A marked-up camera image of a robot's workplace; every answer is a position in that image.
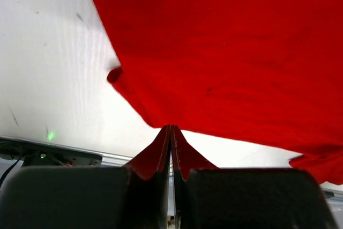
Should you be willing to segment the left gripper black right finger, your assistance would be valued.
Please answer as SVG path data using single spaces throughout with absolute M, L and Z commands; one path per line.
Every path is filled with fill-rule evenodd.
M 292 168 L 218 168 L 170 129 L 176 228 L 337 228 L 316 180 Z

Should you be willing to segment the red t-shirt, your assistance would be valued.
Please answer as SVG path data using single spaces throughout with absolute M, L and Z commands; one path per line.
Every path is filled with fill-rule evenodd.
M 342 0 L 93 0 L 108 82 L 151 127 L 300 154 L 342 184 Z

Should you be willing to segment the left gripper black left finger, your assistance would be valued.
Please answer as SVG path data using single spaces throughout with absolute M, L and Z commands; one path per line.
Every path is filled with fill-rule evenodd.
M 166 228 L 170 130 L 121 167 L 20 169 L 1 192 L 1 228 Z

